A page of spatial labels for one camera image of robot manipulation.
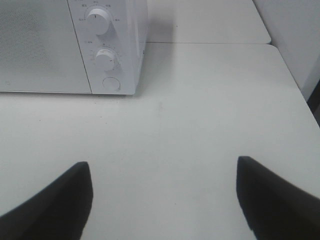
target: white wall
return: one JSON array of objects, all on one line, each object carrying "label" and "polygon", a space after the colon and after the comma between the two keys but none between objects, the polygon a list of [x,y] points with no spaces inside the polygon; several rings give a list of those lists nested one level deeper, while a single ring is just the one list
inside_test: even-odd
[{"label": "white wall", "polygon": [[253,0],[306,100],[320,79],[320,0]]}]

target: black object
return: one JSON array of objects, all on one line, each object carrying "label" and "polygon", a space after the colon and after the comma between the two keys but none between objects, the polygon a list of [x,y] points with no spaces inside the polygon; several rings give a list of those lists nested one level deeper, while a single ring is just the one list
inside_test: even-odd
[{"label": "black object", "polygon": [[317,83],[307,103],[313,114],[320,107],[320,81]]},{"label": "black object", "polygon": [[238,159],[236,192],[258,240],[320,240],[320,200],[251,157]]},{"label": "black object", "polygon": [[0,217],[0,240],[79,240],[92,200],[89,165],[79,162]]}]

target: microwave control panel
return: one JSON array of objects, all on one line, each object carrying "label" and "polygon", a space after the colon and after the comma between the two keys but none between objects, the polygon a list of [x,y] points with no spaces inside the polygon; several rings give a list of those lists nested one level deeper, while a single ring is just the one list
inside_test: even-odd
[{"label": "microwave control panel", "polygon": [[68,0],[93,94],[132,95],[148,29],[147,0]]}]

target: white knob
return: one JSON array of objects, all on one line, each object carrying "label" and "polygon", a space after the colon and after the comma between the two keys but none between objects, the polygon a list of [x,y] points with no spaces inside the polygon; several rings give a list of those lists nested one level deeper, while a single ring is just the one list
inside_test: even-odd
[{"label": "white knob", "polygon": [[95,56],[95,65],[104,71],[110,71],[116,66],[116,54],[108,49],[101,49]]},{"label": "white knob", "polygon": [[105,34],[112,22],[112,17],[105,9],[94,8],[86,16],[89,29],[96,35]]},{"label": "white knob", "polygon": [[119,91],[121,88],[120,82],[115,77],[107,77],[103,80],[102,85],[109,91]]}]

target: table surface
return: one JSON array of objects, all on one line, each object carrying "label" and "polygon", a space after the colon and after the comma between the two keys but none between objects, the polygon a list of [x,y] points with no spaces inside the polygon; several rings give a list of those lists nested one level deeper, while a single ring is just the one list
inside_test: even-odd
[{"label": "table surface", "polygon": [[149,43],[135,96],[0,94],[0,214],[88,161],[83,240],[253,240],[251,156],[320,197],[320,129],[278,50]]},{"label": "table surface", "polygon": [[252,0],[148,0],[148,9],[148,42],[271,42]]}]

